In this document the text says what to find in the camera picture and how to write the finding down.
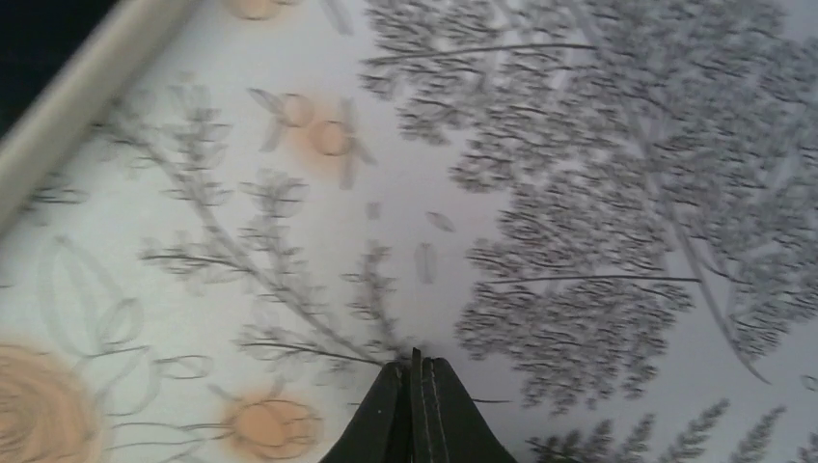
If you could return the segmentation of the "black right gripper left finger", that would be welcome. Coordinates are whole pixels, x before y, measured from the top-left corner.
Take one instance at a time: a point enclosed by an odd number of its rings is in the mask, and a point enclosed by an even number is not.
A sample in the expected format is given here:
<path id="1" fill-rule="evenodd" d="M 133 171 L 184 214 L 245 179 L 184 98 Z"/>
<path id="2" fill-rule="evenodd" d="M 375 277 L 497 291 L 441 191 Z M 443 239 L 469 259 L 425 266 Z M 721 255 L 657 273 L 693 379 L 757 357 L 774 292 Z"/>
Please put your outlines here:
<path id="1" fill-rule="evenodd" d="M 409 460 L 409 370 L 382 367 L 338 441 L 321 463 L 404 463 Z"/>

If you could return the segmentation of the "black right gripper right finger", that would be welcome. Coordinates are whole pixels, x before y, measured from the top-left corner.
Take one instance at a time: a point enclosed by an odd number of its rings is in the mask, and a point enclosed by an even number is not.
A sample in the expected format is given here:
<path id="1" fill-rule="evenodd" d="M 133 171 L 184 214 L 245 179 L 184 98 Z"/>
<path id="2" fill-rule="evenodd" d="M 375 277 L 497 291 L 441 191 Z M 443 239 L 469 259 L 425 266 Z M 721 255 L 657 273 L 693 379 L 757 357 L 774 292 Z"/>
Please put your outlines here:
<path id="1" fill-rule="evenodd" d="M 515 463 L 444 358 L 412 351 L 412 460 L 424 463 Z"/>

